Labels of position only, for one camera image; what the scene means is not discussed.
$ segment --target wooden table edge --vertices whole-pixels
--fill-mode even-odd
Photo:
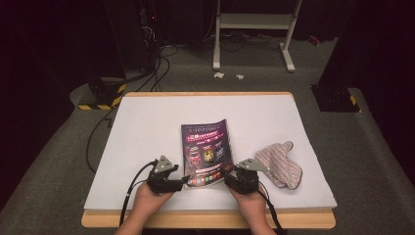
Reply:
[[[84,227],[118,227],[120,211],[85,210]],[[278,220],[286,229],[331,229],[336,220],[331,209],[277,210]],[[276,227],[270,212],[266,218]],[[249,228],[238,211],[159,211],[146,223],[147,228]]]
[[[250,95],[290,95],[288,91],[230,91],[230,92],[128,92],[125,97],[157,97],[157,96],[250,96]]]

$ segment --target magazine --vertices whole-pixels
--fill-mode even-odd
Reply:
[[[184,175],[186,188],[208,186],[223,180],[221,170],[230,172],[233,159],[226,119],[217,123],[183,124]]]

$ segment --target white tabletop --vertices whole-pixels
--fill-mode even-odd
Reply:
[[[228,123],[235,163],[254,158],[257,151],[273,143],[293,141],[289,158],[302,167],[299,188],[278,188],[266,175],[258,174],[276,209],[335,208],[337,203],[308,141],[292,95],[228,94],[124,97],[84,208],[120,210],[135,174],[160,155],[180,165],[170,178],[182,177],[181,124],[218,122],[224,118]],[[150,168],[145,170],[138,180],[146,179],[149,171]],[[224,184],[218,183],[200,189],[183,189],[161,210],[236,208],[236,202]]]

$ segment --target gray carpet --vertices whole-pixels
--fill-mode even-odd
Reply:
[[[223,78],[214,78],[212,50],[166,48],[170,69],[161,91],[289,91],[339,206],[330,230],[290,230],[289,234],[415,234],[415,190],[394,159],[358,89],[350,92],[361,113],[321,113],[309,87],[318,83],[336,41],[318,47],[293,41],[295,73],[287,73],[276,43],[222,50]],[[224,49],[239,45],[223,43]],[[159,77],[167,64],[161,61]],[[237,74],[244,76],[238,79]],[[128,83],[134,91],[145,79]],[[142,90],[149,91],[153,81]],[[24,176],[0,214],[0,234],[113,234],[113,228],[82,227],[83,203],[94,174],[85,161],[92,129],[107,111],[81,111],[86,86],[70,94],[74,110]],[[111,131],[107,121],[92,137],[89,155],[97,167]],[[187,230],[148,230],[147,234],[195,234]],[[203,234],[247,234],[205,230]]]

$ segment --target hand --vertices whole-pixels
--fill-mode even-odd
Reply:
[[[228,189],[237,201],[239,211],[247,221],[253,234],[276,234],[266,221],[265,200],[259,195],[259,193],[254,192],[249,195],[244,195],[239,194],[229,187]]]
[[[131,215],[125,220],[115,234],[141,234],[146,221],[161,206],[173,196],[174,193],[166,193],[158,195],[154,193],[149,185],[142,183],[135,193],[134,205]]]

